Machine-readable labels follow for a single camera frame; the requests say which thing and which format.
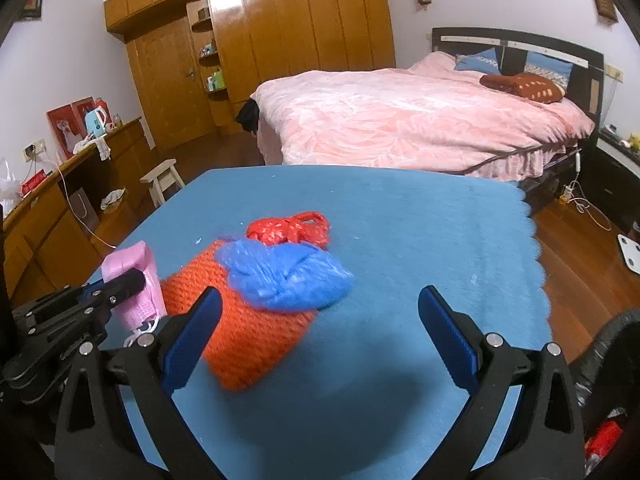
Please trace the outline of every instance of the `orange knitted fabric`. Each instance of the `orange knitted fabric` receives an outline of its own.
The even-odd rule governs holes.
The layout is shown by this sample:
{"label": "orange knitted fabric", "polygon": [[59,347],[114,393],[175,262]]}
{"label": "orange knitted fabric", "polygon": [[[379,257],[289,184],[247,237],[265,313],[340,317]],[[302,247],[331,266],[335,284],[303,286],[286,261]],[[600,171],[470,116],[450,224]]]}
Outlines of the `orange knitted fabric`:
{"label": "orange knitted fabric", "polygon": [[167,312],[188,312],[208,286],[222,295],[222,318],[202,357],[222,386],[242,390],[252,386],[298,344],[316,318],[316,311],[276,314],[256,310],[226,284],[227,271],[213,260],[215,242],[176,274],[161,283]]}

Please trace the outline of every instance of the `blue table surface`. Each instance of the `blue table surface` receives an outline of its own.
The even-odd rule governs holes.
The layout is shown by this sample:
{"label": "blue table surface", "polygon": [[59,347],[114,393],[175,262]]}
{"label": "blue table surface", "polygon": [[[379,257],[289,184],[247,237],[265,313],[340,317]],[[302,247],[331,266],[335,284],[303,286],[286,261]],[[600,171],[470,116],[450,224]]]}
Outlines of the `blue table surface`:
{"label": "blue table surface", "polygon": [[[317,210],[332,226],[330,251],[356,277],[351,294],[319,313],[253,388],[223,390],[200,361],[174,393],[229,480],[411,479],[467,399],[420,323],[420,290],[435,285],[512,346],[539,349],[551,339],[523,197],[508,184],[421,171],[236,168],[203,174],[143,222],[121,247],[144,240],[165,278],[255,219]],[[116,319],[108,330],[103,347],[120,346],[126,334]],[[479,463],[495,455],[516,394]],[[146,458],[162,465],[129,390],[124,397]]]}

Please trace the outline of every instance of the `blue pillow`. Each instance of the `blue pillow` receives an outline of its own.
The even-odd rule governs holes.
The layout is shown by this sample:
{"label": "blue pillow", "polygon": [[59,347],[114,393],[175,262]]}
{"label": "blue pillow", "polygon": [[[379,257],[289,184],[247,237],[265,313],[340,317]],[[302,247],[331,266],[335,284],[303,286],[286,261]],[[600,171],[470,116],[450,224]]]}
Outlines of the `blue pillow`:
{"label": "blue pillow", "polygon": [[562,87],[566,92],[573,68],[573,63],[560,61],[555,57],[544,56],[537,52],[527,52],[527,63],[524,65],[524,72],[546,77]]}
{"label": "blue pillow", "polygon": [[454,70],[475,70],[485,74],[500,75],[500,66],[498,58],[495,57],[494,48],[472,56],[458,56]]}

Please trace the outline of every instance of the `shelf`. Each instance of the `shelf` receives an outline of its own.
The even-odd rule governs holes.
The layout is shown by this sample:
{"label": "shelf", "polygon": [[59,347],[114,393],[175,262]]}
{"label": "shelf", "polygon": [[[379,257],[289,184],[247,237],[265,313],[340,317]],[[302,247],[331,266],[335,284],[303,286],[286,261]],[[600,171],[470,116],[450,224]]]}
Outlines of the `shelf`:
{"label": "shelf", "polygon": [[205,32],[207,30],[213,30],[213,22],[211,21],[211,18],[198,20],[193,25],[191,25],[191,30],[193,32]]}
{"label": "shelf", "polygon": [[217,57],[217,56],[218,56],[218,51],[215,51],[215,52],[212,52],[211,54],[205,54],[204,56],[200,56],[198,58],[198,60],[200,62],[202,62],[202,61],[206,61],[207,59],[210,59],[212,57]]}
{"label": "shelf", "polygon": [[226,86],[223,88],[218,88],[217,90],[207,90],[207,95],[217,94],[218,92],[222,92],[226,90]]}

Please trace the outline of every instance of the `nightstand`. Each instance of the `nightstand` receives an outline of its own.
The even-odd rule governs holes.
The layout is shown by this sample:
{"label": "nightstand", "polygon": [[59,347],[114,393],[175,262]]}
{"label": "nightstand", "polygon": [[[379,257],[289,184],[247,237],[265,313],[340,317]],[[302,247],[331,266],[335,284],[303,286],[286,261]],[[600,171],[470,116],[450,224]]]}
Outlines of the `nightstand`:
{"label": "nightstand", "polygon": [[640,155],[606,132],[594,133],[584,151],[580,184],[587,199],[628,233],[640,220]]}

